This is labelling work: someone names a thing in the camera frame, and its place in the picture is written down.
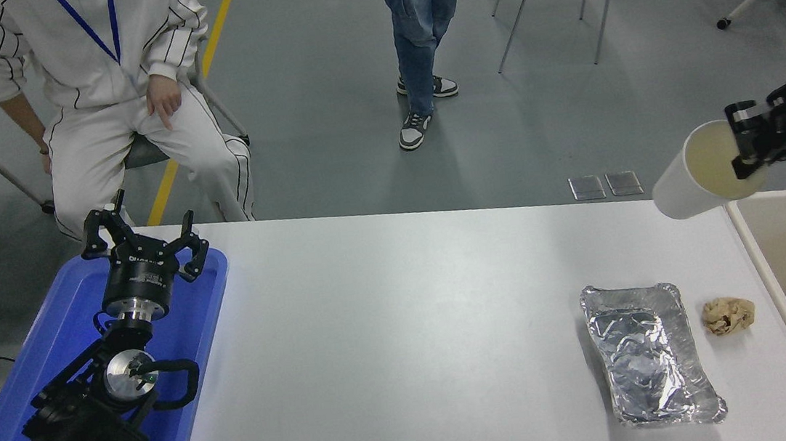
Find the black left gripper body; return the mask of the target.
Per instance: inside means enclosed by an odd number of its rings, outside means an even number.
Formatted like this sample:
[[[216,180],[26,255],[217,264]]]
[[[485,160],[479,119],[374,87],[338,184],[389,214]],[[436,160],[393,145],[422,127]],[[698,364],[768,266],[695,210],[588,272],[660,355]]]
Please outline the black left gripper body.
[[[109,277],[102,298],[101,309],[120,312],[122,302],[138,299],[155,303],[159,308],[168,307],[174,282],[172,257],[143,259],[135,256],[108,261]]]

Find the person's left hand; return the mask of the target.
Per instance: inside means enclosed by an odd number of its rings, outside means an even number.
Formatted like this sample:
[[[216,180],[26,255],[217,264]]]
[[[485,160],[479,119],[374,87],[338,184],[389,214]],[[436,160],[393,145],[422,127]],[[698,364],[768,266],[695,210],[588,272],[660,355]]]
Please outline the person's left hand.
[[[157,116],[166,130],[173,131],[171,118],[182,105],[182,90],[178,80],[164,75],[148,76],[148,87],[145,98],[149,116]]]

